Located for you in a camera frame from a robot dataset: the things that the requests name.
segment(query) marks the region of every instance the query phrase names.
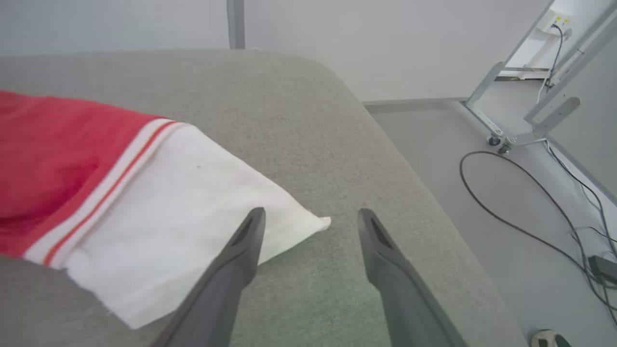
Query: red towel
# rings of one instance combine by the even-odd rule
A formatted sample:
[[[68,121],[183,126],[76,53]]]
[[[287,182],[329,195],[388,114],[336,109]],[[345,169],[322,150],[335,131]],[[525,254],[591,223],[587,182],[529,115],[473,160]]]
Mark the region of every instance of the red towel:
[[[79,224],[126,179],[136,156],[172,123],[160,120],[150,127],[147,141],[135,142],[147,124],[161,118],[91,101],[0,91],[0,253],[24,256],[43,235],[75,215],[97,186],[113,181],[109,189],[98,192],[88,213],[38,251],[44,254],[31,259],[50,265]],[[135,155],[122,163],[120,175],[111,177],[110,171],[131,146],[138,147],[131,151]]]

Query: white shoe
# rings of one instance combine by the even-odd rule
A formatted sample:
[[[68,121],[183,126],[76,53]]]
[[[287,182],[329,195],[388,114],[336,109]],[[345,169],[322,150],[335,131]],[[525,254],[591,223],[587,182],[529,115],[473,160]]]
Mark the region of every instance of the white shoe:
[[[540,330],[531,338],[531,347],[571,347],[570,344],[554,330]]]

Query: power cord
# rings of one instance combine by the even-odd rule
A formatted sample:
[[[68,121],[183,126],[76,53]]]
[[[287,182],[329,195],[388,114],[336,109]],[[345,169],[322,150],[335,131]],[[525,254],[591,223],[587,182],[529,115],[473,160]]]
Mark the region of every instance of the power cord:
[[[574,235],[574,240],[576,242],[576,244],[579,246],[579,249],[581,251],[581,256],[582,256],[582,265],[580,263],[578,263],[577,260],[575,260],[572,256],[570,256],[568,253],[564,252],[563,250],[561,250],[559,247],[539,238],[538,236],[533,235],[532,233],[526,231],[525,229],[510,223],[509,221],[501,218],[499,215],[497,215],[495,212],[491,211],[488,207],[486,207],[486,205],[484,205],[482,203],[482,201],[480,201],[478,199],[478,197],[473,193],[473,191],[471,190],[471,188],[469,187],[469,184],[467,183],[467,179],[465,178],[465,173],[463,172],[463,164],[465,163],[465,159],[467,159],[470,156],[476,155],[476,154],[488,154],[491,156],[495,156],[498,158],[501,158],[511,164],[513,164],[514,166],[516,166],[517,168],[519,168],[521,171],[523,171],[525,174],[527,174],[527,176],[529,176],[529,178],[531,178],[537,186],[540,187],[540,189],[542,189],[542,191],[549,197],[549,199],[551,200],[551,202],[553,203],[553,205],[555,205],[555,207],[557,207],[557,209],[559,210],[559,212],[561,213],[561,215],[564,217],[564,219],[567,221],[568,225],[570,226],[570,229],[572,229],[572,233]],[[617,307],[614,307],[610,304],[609,299],[608,299],[608,293],[607,293],[607,289],[617,289],[617,287],[615,286],[609,286],[604,282],[603,278],[597,278],[589,269],[588,265],[587,265],[587,256],[585,255],[585,250],[582,246],[581,243],[581,238],[578,235],[578,232],[576,230],[576,228],[574,227],[574,225],[572,224],[572,221],[570,221],[568,215],[564,212],[564,210],[561,208],[561,206],[555,201],[555,199],[553,198],[553,196],[546,190],[546,188],[544,188],[544,186],[542,186],[540,184],[540,182],[538,182],[538,180],[536,180],[535,177],[533,177],[533,175],[531,175],[531,173],[529,173],[527,170],[525,170],[522,166],[520,166],[519,164],[517,164],[515,161],[508,159],[506,157],[503,157],[499,154],[493,153],[493,152],[488,152],[488,151],[475,151],[475,152],[471,152],[468,154],[465,154],[465,156],[463,156],[463,158],[461,159],[459,165],[458,165],[458,170],[459,170],[459,174],[461,176],[461,179],[463,180],[463,184],[465,185],[465,188],[467,189],[467,191],[469,192],[469,194],[471,195],[471,197],[476,201],[476,203],[478,205],[480,205],[480,207],[482,207],[486,212],[488,212],[490,215],[492,215],[493,217],[495,217],[497,220],[501,221],[504,224],[509,225],[510,227],[518,230],[521,233],[524,233],[525,235],[540,241],[541,243],[547,245],[548,247],[551,247],[552,249],[556,250],[557,252],[561,253],[563,256],[565,256],[566,258],[568,258],[574,265],[576,265],[576,267],[578,267],[583,274],[585,275],[585,278],[587,279],[587,282],[589,283],[589,287],[591,288],[591,290],[594,292],[594,295],[604,304],[606,305],[606,307],[608,308],[608,310],[610,311],[610,315],[611,315],[611,319],[613,320],[613,323],[615,324],[615,326],[617,327],[617,319],[613,313],[612,310],[617,310]],[[605,297],[602,298],[596,288],[594,287],[594,284],[598,283],[599,285],[602,286],[602,290],[605,294]]]
[[[558,25],[551,25],[551,28],[556,28],[557,30],[559,30],[559,48],[557,49],[557,55],[555,56],[555,61],[553,62],[553,67],[550,68],[550,73],[549,73],[549,79],[546,81],[546,92],[548,93],[549,90],[552,88],[550,86],[550,80],[551,78],[553,78],[553,73],[555,72],[555,66],[557,65],[557,60],[559,59],[559,53],[561,53],[561,47],[563,46],[563,31],[561,30],[561,28]]]
[[[560,36],[559,49],[557,49],[557,55],[555,56],[555,62],[553,62],[553,67],[546,74],[546,77],[544,78],[544,81],[542,82],[542,86],[540,86],[540,90],[538,91],[538,100],[536,101],[536,104],[540,102],[540,95],[542,94],[542,90],[544,89],[544,87],[546,87],[547,93],[549,92],[551,88],[550,79],[553,77],[553,72],[555,70],[555,66],[557,65],[557,60],[559,59],[559,53],[561,53],[561,47],[563,46],[563,32],[561,31],[561,28],[555,24],[551,25],[551,27],[557,28],[557,30],[559,30],[559,36]]]
[[[604,235],[603,233],[601,233],[599,230],[597,230],[597,229],[596,229],[596,228],[594,228],[594,227],[580,227],[580,228],[576,228],[576,230],[581,230],[581,229],[591,229],[591,230],[593,230],[593,231],[597,232],[600,236],[603,236],[603,237],[605,237],[605,238],[609,238],[608,236]],[[611,241],[613,241],[613,242],[617,242],[617,240],[615,240],[614,238],[610,238],[610,239],[611,239]]]
[[[550,151],[551,155],[553,156],[553,158],[555,158],[555,160],[557,161],[557,163],[559,163],[559,165],[561,166],[561,168],[562,168],[562,169],[564,169],[564,170],[568,173],[568,175],[570,175],[570,177],[571,177],[572,179],[574,179],[575,181],[577,181],[577,182],[581,185],[581,187],[584,187],[585,189],[589,190],[589,191],[590,191],[590,192],[594,195],[595,200],[598,202],[598,206],[596,206],[596,205],[594,205],[594,204],[592,204],[592,205],[593,205],[593,206],[595,206],[595,207],[598,209],[598,211],[600,212],[600,220],[602,221],[602,227],[604,228],[604,231],[607,233],[607,234],[606,234],[606,238],[607,238],[608,245],[609,245],[609,247],[611,248],[611,251],[612,251],[614,254],[617,254],[617,249],[615,248],[615,244],[613,243],[613,241],[614,241],[614,240],[613,240],[613,238],[611,237],[611,234],[608,232],[607,219],[606,219],[606,217],[604,216],[604,207],[602,206],[602,201],[601,201],[601,200],[600,200],[600,198],[598,197],[598,194],[596,194],[596,193],[594,192],[594,190],[593,190],[593,189],[589,188],[589,186],[588,186],[588,185],[586,185],[586,184],[585,184],[585,183],[583,183],[580,179],[578,179],[578,177],[577,177],[577,176],[575,176],[575,175],[572,173],[572,171],[570,171],[570,170],[568,169],[568,167],[566,166],[566,164],[564,164],[564,163],[563,163],[563,161],[561,161],[561,159],[559,159],[559,157],[555,154],[555,151],[553,151],[553,149],[552,149],[551,147],[549,147],[549,151]]]

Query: black cable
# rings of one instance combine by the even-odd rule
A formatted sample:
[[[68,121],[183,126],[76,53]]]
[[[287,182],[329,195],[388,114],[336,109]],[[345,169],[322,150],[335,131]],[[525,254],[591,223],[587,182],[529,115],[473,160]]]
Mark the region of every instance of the black cable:
[[[617,254],[617,249],[615,248],[615,245],[613,244],[614,240],[611,237],[610,232],[608,232],[607,219],[604,216],[604,207],[602,206],[602,202],[601,202],[600,198],[598,197],[598,194],[596,194],[593,189],[589,188],[588,185],[583,183],[580,179],[578,179],[577,176],[574,176],[574,174],[572,172],[570,172],[570,170],[568,170],[566,168],[566,164],[564,164],[563,161],[561,161],[561,159],[559,159],[559,157],[555,154],[555,151],[553,151],[552,147],[549,147],[549,151],[550,151],[551,155],[553,156],[553,158],[555,158],[555,160],[557,160],[557,162],[562,167],[562,169],[565,170],[568,173],[568,175],[570,175],[570,177],[572,177],[575,181],[580,183],[581,186],[583,186],[585,189],[589,190],[594,195],[595,199],[598,201],[598,206],[600,206],[600,219],[602,220],[602,227],[604,228],[604,231],[607,233],[606,234],[606,238],[607,238],[608,245],[610,246],[611,251],[613,253]]]
[[[613,323],[615,324],[615,327],[617,327],[617,318],[615,318],[615,313],[613,312],[613,310],[611,309],[611,304],[608,300],[608,293],[607,293],[607,286],[603,285],[602,289],[604,289],[604,297],[607,299],[607,308],[608,308],[608,313],[611,315],[611,318],[613,319]]]
[[[555,61],[553,62],[553,67],[550,68],[549,77],[546,79],[544,85],[546,86],[546,92],[548,93],[551,89],[550,87],[550,79],[553,78],[553,73],[555,72],[555,66],[557,65],[557,60],[559,59],[559,53],[561,53],[561,47],[563,46],[563,31],[561,28],[555,24],[550,26],[551,28],[557,28],[559,30],[559,49],[557,49],[557,55],[555,56]]]
[[[594,228],[594,227],[580,227],[580,228],[579,228],[579,230],[580,230],[580,229],[582,229],[582,228],[591,229],[591,230],[593,230],[593,231],[597,232],[600,236],[605,237],[605,238],[609,238],[608,236],[606,236],[606,235],[604,235],[603,233],[601,233],[601,232],[600,232],[600,230],[597,230],[597,229],[596,229],[596,228]],[[611,239],[613,242],[617,242],[617,240],[615,240],[614,238],[610,238],[610,239]]]
[[[463,173],[463,163],[465,162],[465,159],[469,156],[472,156],[474,154],[490,154],[491,156],[495,156],[498,158],[501,158],[511,164],[513,164],[514,166],[516,166],[517,168],[521,169],[524,173],[527,174],[527,176],[529,176],[529,178],[531,178],[537,186],[540,187],[540,189],[542,189],[542,191],[549,197],[549,199],[551,200],[551,202],[553,202],[553,204],[555,205],[555,207],[557,207],[557,209],[561,212],[561,215],[565,218],[565,220],[568,222],[568,225],[570,226],[570,228],[572,229],[572,233],[575,235],[575,241],[576,244],[579,246],[579,249],[581,250],[581,255],[583,258],[583,265],[580,265],[578,263],[578,261],[576,261],[572,256],[570,256],[568,253],[562,251],[560,248],[554,246],[553,244],[544,241],[543,239],[539,238],[538,236],[533,235],[532,233],[529,233],[528,231],[526,231],[525,229],[512,224],[510,222],[508,222],[507,220],[499,217],[495,212],[491,211],[488,207],[486,207],[481,201],[480,199],[478,199],[478,197],[473,193],[473,191],[471,190],[471,188],[469,187],[469,184],[467,184],[467,180],[465,178],[465,174]],[[467,189],[467,191],[469,192],[469,194],[471,195],[471,197],[477,202],[478,205],[480,205],[480,207],[482,207],[486,212],[488,212],[490,215],[492,215],[493,217],[495,217],[497,220],[501,221],[504,224],[507,224],[509,226],[511,226],[512,228],[520,231],[521,233],[524,233],[525,235],[534,238],[537,241],[540,241],[541,243],[547,245],[548,247],[551,247],[552,249],[556,250],[557,252],[561,253],[562,255],[564,255],[565,257],[567,257],[574,265],[576,265],[581,271],[583,271],[583,273],[585,274],[585,277],[587,279],[587,282],[589,283],[589,287],[591,288],[591,290],[594,292],[594,294],[596,295],[596,297],[604,304],[606,305],[609,309],[616,309],[617,307],[612,306],[606,299],[603,299],[598,292],[596,291],[593,282],[598,283],[599,285],[602,286],[602,288],[604,288],[606,290],[606,288],[610,288],[610,289],[614,289],[613,287],[610,287],[608,285],[606,285],[604,283],[604,281],[602,279],[599,279],[597,277],[595,277],[591,271],[588,269],[587,267],[587,256],[585,255],[585,250],[582,247],[582,243],[581,243],[581,238],[578,235],[578,232],[576,231],[574,225],[572,224],[572,221],[570,221],[570,218],[568,218],[568,215],[563,211],[563,209],[561,208],[561,206],[555,201],[555,199],[553,198],[553,196],[546,190],[546,188],[544,188],[544,186],[542,186],[540,184],[540,182],[538,182],[536,180],[535,177],[533,177],[531,175],[531,173],[529,173],[527,170],[525,170],[522,166],[518,165],[516,162],[514,162],[511,159],[508,159],[506,157],[500,156],[499,154],[493,153],[493,152],[487,152],[487,151],[475,151],[475,152],[471,152],[468,154],[465,154],[465,156],[463,156],[463,158],[461,159],[459,165],[458,165],[458,171],[459,174],[461,176],[461,179],[463,180],[463,184],[465,185],[465,188]]]

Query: caster wheel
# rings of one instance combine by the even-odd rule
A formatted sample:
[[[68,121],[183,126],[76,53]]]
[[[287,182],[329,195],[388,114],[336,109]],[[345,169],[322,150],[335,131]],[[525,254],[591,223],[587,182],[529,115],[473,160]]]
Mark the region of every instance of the caster wheel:
[[[489,137],[489,145],[491,146],[497,146],[498,144],[501,143],[501,139],[496,137],[496,136],[491,136]]]

